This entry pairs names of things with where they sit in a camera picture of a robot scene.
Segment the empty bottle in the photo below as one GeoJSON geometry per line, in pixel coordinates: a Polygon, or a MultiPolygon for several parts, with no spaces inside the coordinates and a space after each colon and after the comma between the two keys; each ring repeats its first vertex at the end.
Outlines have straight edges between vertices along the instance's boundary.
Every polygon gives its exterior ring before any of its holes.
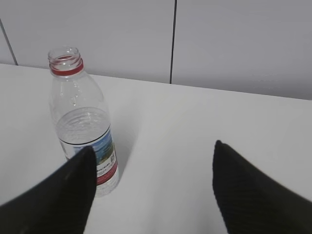
{"type": "Polygon", "coordinates": [[[66,158],[91,145],[97,157],[97,192],[103,196],[119,179],[110,118],[102,91],[83,67],[77,48],[60,47],[48,54],[54,76],[50,112],[66,158]]]}

